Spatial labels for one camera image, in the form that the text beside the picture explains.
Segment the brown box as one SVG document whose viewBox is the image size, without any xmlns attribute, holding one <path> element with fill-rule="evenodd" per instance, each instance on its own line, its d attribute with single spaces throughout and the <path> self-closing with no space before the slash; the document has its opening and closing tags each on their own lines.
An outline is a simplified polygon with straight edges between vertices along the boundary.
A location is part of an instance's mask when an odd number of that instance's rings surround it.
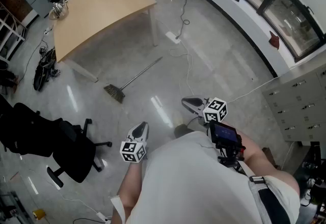
<svg viewBox="0 0 326 224">
<path fill-rule="evenodd" d="M 264 147 L 264 148 L 262 148 L 262 152 L 265 154 L 267 160 L 268 160 L 268 161 L 269 161 L 273 166 L 275 166 L 276 163 L 275 163 L 275 160 L 274 160 L 274 158 L 273 158 L 273 155 L 272 155 L 272 153 L 271 153 L 270 148 Z"/>
</svg>

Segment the person's right forearm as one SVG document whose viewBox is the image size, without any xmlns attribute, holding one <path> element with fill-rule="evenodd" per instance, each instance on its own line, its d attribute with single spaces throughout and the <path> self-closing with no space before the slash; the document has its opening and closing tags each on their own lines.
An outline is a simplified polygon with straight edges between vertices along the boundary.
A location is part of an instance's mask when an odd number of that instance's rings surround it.
<svg viewBox="0 0 326 224">
<path fill-rule="evenodd" d="M 292 175 L 277 170 L 253 140 L 239 130 L 237 133 L 241 136 L 242 145 L 246 147 L 244 162 L 256 176 L 273 176 L 293 188 L 298 195 L 300 194 L 298 183 Z"/>
</svg>

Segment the pile of black equipment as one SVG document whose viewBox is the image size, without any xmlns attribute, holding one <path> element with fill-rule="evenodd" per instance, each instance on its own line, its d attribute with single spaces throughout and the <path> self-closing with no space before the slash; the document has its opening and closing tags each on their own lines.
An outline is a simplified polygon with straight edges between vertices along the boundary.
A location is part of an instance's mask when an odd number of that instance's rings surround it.
<svg viewBox="0 0 326 224">
<path fill-rule="evenodd" d="M 33 80 L 33 87 L 36 91 L 41 91 L 44 84 L 50 78 L 58 77 L 61 74 L 60 69 L 55 68 L 55 64 L 57 63 L 55 47 L 48 50 L 45 46 L 42 46 L 40 47 L 39 54 L 41 58 Z"/>
</svg>

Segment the black office chair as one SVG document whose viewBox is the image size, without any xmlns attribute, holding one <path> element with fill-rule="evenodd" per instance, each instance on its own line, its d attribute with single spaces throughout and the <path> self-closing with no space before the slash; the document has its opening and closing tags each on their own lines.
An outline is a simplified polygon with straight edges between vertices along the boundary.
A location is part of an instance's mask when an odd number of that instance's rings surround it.
<svg viewBox="0 0 326 224">
<path fill-rule="evenodd" d="M 5 150 L 20 155 L 53 157 L 59 168 L 46 171 L 58 187 L 64 183 L 59 176 L 66 173 L 77 183 L 82 183 L 92 167 L 100 172 L 94 161 L 98 146 L 111 147 L 112 142 L 94 143 L 87 137 L 88 125 L 72 125 L 58 118 L 48 120 L 23 103 L 11 106 L 0 94 L 0 142 Z"/>
</svg>

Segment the dark equipment clutter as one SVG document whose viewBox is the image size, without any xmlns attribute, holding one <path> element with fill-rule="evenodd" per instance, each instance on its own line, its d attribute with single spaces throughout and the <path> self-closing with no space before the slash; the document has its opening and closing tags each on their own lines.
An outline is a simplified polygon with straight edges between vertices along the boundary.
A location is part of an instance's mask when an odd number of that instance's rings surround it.
<svg viewBox="0 0 326 224">
<path fill-rule="evenodd" d="M 326 156 L 313 142 L 294 177 L 300 188 L 300 210 L 296 224 L 326 224 Z"/>
</svg>

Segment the grey broom with metal handle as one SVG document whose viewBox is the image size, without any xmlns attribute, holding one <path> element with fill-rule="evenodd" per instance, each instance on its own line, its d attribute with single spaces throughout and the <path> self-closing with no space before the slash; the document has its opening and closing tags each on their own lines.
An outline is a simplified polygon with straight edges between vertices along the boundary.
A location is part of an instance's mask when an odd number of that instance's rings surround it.
<svg viewBox="0 0 326 224">
<path fill-rule="evenodd" d="M 123 93 L 123 90 L 130 85 L 133 81 L 135 81 L 138 77 L 140 77 L 142 74 L 144 74 L 147 70 L 149 70 L 152 66 L 157 64 L 159 61 L 161 61 L 163 57 L 159 57 L 157 60 L 155 60 L 152 64 L 150 64 L 148 67 L 146 67 L 144 70 L 142 70 L 139 74 L 137 74 L 135 77 L 133 77 L 130 81 L 128 81 L 124 86 L 117 87 L 115 85 L 109 84 L 108 86 L 105 86 L 103 89 L 116 101 L 118 101 L 120 104 L 122 104 L 125 94 Z"/>
</svg>

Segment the light wooden table white legs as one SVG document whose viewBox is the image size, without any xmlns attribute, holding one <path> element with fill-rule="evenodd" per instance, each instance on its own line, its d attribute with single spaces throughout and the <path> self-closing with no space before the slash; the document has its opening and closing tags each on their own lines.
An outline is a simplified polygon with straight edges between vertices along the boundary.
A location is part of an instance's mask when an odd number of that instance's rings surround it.
<svg viewBox="0 0 326 224">
<path fill-rule="evenodd" d="M 156 0 L 68 0 L 68 16 L 53 25 L 57 62 L 64 62 L 92 82 L 97 82 L 97 77 L 70 59 L 70 55 L 102 30 L 144 11 L 148 12 L 153 45 L 157 46 L 153 11 L 156 3 Z"/>
</svg>

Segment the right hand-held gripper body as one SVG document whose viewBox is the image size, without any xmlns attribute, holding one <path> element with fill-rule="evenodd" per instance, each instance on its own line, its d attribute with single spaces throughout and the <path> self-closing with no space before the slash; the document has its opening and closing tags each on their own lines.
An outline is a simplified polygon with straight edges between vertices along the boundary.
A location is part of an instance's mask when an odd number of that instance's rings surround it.
<svg viewBox="0 0 326 224">
<path fill-rule="evenodd" d="M 202 126 L 205 126 L 210 121 L 217 121 L 221 123 L 228 113 L 227 102 L 217 97 L 199 98 L 202 101 L 199 108 L 199 123 Z"/>
</svg>

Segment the glass kettle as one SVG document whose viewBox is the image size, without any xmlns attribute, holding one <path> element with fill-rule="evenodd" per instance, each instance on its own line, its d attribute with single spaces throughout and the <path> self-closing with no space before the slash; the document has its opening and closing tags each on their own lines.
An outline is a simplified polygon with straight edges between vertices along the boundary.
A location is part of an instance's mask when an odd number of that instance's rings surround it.
<svg viewBox="0 0 326 224">
<path fill-rule="evenodd" d="M 63 20 L 68 16 L 69 9 L 67 6 L 67 2 L 62 0 L 58 3 L 53 3 L 52 9 L 49 13 L 50 20 Z"/>
</svg>

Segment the white shelf rack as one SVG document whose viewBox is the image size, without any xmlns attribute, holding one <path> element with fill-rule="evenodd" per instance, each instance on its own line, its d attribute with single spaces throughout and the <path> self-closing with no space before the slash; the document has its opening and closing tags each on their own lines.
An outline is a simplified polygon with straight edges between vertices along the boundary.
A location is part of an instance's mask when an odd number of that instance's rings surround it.
<svg viewBox="0 0 326 224">
<path fill-rule="evenodd" d="M 9 60 L 25 41 L 26 27 L 0 2 L 0 56 Z"/>
</svg>

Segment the grey metal drawer cabinet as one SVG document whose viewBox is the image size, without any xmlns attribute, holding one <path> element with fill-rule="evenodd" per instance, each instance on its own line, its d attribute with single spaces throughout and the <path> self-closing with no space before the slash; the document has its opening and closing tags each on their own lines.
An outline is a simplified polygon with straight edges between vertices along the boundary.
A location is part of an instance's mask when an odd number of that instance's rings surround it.
<svg viewBox="0 0 326 224">
<path fill-rule="evenodd" d="M 326 142 L 326 64 L 263 92 L 284 140 Z"/>
</svg>

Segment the person's white shirt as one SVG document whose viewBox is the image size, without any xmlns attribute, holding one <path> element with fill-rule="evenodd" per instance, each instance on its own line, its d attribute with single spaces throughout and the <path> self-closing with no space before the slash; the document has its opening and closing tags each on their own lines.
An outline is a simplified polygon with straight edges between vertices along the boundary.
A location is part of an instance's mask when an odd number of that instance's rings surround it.
<svg viewBox="0 0 326 224">
<path fill-rule="evenodd" d="M 126 224 L 296 224 L 300 197 L 273 176 L 223 166 L 220 152 L 194 131 L 153 151 Z"/>
</svg>

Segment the red cloth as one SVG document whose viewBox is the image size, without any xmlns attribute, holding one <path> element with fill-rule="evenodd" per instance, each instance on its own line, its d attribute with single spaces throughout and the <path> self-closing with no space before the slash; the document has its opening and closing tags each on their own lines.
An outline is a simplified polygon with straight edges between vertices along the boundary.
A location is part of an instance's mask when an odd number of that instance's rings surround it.
<svg viewBox="0 0 326 224">
<path fill-rule="evenodd" d="M 269 33 L 270 33 L 270 39 L 269 39 L 270 45 L 278 50 L 280 47 L 279 37 L 275 35 L 272 31 L 270 31 Z"/>
</svg>

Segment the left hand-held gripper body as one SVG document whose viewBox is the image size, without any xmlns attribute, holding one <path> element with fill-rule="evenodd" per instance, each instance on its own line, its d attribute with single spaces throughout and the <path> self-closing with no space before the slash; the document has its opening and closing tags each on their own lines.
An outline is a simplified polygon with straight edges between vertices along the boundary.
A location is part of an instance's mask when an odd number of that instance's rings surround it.
<svg viewBox="0 0 326 224">
<path fill-rule="evenodd" d="M 139 163 L 146 155 L 147 142 L 138 142 L 125 139 L 121 143 L 120 154 L 125 162 Z"/>
</svg>

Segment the black waist-mounted monitor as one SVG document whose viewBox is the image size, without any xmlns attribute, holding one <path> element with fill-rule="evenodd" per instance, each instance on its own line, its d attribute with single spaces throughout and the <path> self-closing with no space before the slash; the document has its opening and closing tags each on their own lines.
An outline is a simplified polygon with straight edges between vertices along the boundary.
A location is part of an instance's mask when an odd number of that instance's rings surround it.
<svg viewBox="0 0 326 224">
<path fill-rule="evenodd" d="M 244 160 L 245 146 L 242 145 L 241 136 L 236 129 L 226 124 L 210 121 L 209 130 L 211 141 L 215 144 L 215 148 L 219 150 L 219 162 L 228 168 L 234 168 L 236 171 L 240 169 L 240 161 Z"/>
</svg>

